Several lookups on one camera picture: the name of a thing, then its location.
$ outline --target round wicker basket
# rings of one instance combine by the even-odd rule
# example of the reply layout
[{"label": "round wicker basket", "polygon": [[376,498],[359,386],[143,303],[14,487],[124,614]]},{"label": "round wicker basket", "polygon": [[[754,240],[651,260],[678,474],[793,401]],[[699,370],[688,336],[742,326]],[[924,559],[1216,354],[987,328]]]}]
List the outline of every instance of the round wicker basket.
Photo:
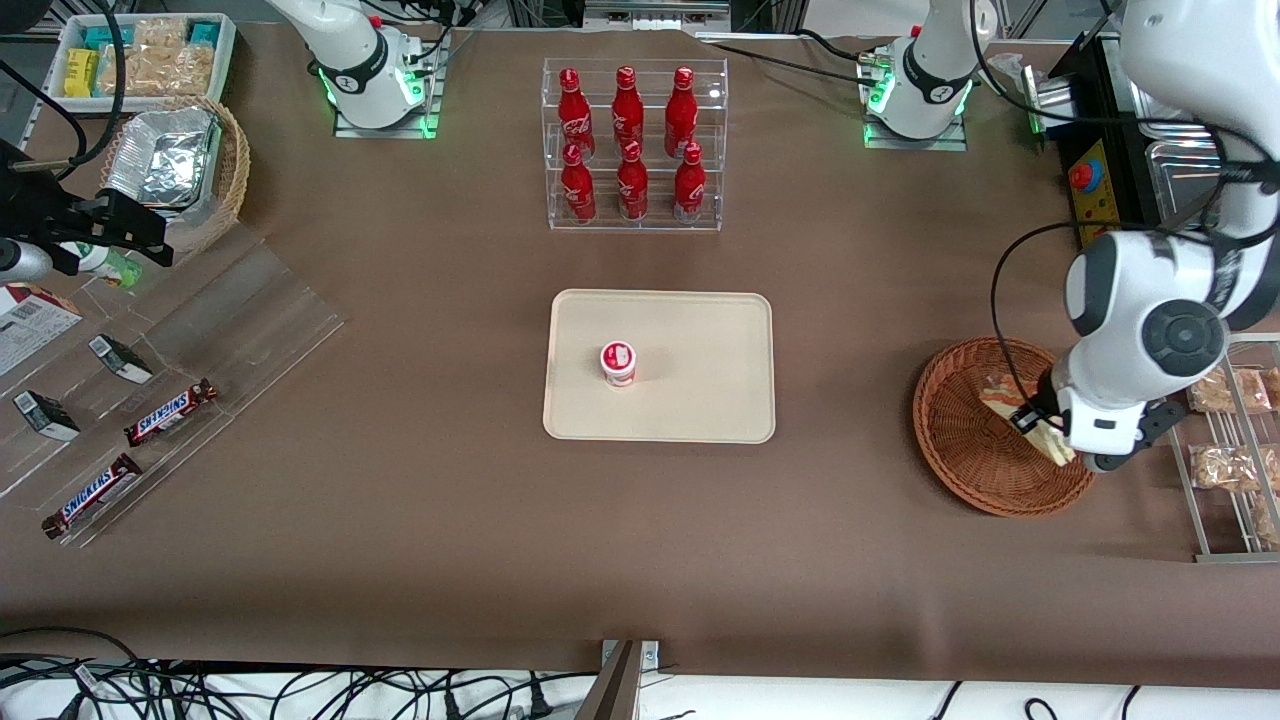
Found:
[{"label": "round wicker basket", "polygon": [[[1034,345],[1010,340],[1009,350],[1024,382],[1053,365]],[[1059,468],[982,404],[987,377],[1007,372],[995,337],[938,352],[915,386],[915,437],[942,483],[969,505],[1006,518],[1050,515],[1079,500],[1093,473],[1079,459]]]},{"label": "round wicker basket", "polygon": [[[209,247],[237,222],[241,205],[244,202],[244,191],[248,187],[248,140],[230,110],[220,102],[198,95],[187,95],[166,100],[163,109],[180,110],[183,108],[204,108],[216,114],[223,124],[223,138],[218,149],[218,174],[214,178],[212,193],[216,204],[212,214],[198,225],[192,225],[178,218],[170,222],[165,231],[165,242],[175,251],[193,254]],[[104,187],[106,177],[111,172],[115,152],[120,147],[120,136],[122,132],[116,131],[106,149],[106,164],[102,167]]]}]

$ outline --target coca-cola bottle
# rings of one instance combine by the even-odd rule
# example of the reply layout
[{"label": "coca-cola bottle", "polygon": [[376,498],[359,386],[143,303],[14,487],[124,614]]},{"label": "coca-cola bottle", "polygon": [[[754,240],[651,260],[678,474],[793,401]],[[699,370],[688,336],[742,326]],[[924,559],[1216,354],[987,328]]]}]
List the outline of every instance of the coca-cola bottle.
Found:
[{"label": "coca-cola bottle", "polygon": [[636,92],[635,68],[618,68],[618,92],[613,96],[613,140],[618,147],[628,142],[640,143],[644,150],[644,102]]},{"label": "coca-cola bottle", "polygon": [[649,170],[640,161],[640,143],[631,141],[622,149],[618,167],[618,211],[628,220],[639,220],[649,211]]},{"label": "coca-cola bottle", "polygon": [[582,165],[582,149],[577,145],[564,146],[564,169],[561,183],[564,186],[564,201],[573,211],[577,224],[582,225],[595,218],[595,187],[591,184],[591,170]]},{"label": "coca-cola bottle", "polygon": [[582,160],[590,160],[591,155],[595,155],[595,138],[591,136],[591,105],[582,96],[577,70],[573,68],[561,70],[559,117],[561,129],[564,131],[564,142],[577,145],[582,150]]},{"label": "coca-cola bottle", "polygon": [[676,222],[691,225],[703,209],[707,170],[703,169],[703,147],[696,142],[685,146],[685,161],[676,168]]},{"label": "coca-cola bottle", "polygon": [[676,86],[667,100],[667,156],[680,158],[698,127],[698,100],[694,97],[694,70],[676,68]]}]

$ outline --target wire rack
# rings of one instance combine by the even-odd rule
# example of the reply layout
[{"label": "wire rack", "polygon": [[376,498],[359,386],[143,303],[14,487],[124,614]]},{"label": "wire rack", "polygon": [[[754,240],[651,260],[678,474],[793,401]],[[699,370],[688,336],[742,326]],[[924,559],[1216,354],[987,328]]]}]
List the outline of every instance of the wire rack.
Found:
[{"label": "wire rack", "polygon": [[1280,509],[1275,492],[1234,492],[1221,488],[1199,488],[1192,478],[1192,452],[1197,445],[1248,448],[1262,488],[1271,488],[1272,478],[1263,461],[1263,450],[1280,443],[1280,425],[1275,410],[1245,411],[1244,396],[1235,378],[1236,369],[1266,370],[1280,366],[1280,333],[1236,333],[1231,336],[1222,370],[1231,391],[1235,413],[1192,413],[1170,430],[1174,459],[1178,465],[1187,503],[1190,507],[1196,537],[1199,543],[1197,562],[1280,562],[1280,547],[1260,537],[1256,518],[1270,516],[1280,528]]}]

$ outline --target clear acrylic stand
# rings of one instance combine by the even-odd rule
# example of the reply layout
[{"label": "clear acrylic stand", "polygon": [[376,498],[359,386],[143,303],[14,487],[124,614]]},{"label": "clear acrylic stand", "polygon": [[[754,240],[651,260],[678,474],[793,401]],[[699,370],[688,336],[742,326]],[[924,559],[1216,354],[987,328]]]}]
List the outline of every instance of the clear acrylic stand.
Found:
[{"label": "clear acrylic stand", "polygon": [[[342,322],[253,231],[236,225],[173,268],[146,268],[120,291],[91,281],[74,292],[83,319],[0,377],[0,502],[44,519],[88,486],[122,452],[143,470],[61,536],[83,547],[214,438]],[[128,345],[152,372],[134,384],[88,348],[99,334]],[[124,428],[209,378],[218,398],[172,429],[131,448]],[[26,389],[59,400],[81,429],[58,442],[31,429],[13,397]],[[38,520],[31,532],[40,532]]]},{"label": "clear acrylic stand", "polygon": [[[622,161],[613,141],[613,95],[617,70],[631,65],[636,70],[636,90],[644,101],[644,155],[649,169],[649,214],[640,220],[627,220],[618,211],[617,170]],[[676,222],[675,178],[680,160],[663,151],[667,99],[671,96],[676,68],[694,70],[694,97],[698,99],[698,129],[694,140],[703,146],[703,168],[707,170],[703,210],[692,225]],[[591,128],[595,133],[595,155],[586,161],[595,186],[595,219],[580,224],[564,201],[559,176],[564,168],[561,151],[564,136],[559,124],[559,72],[577,70],[582,95],[591,105]],[[543,155],[547,164],[547,220],[557,229],[586,231],[718,231],[723,222],[724,150],[728,135],[728,61],[727,60],[622,60],[594,58],[548,58],[543,63]]]}]

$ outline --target aluminum foil container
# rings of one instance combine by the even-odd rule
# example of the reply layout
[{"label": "aluminum foil container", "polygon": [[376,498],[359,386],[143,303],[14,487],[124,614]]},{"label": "aluminum foil container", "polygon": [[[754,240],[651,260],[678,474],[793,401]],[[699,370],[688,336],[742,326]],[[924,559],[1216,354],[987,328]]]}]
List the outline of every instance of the aluminum foil container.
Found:
[{"label": "aluminum foil container", "polygon": [[202,108],[140,113],[124,124],[106,184],[148,208],[188,208],[209,188],[220,137]]}]

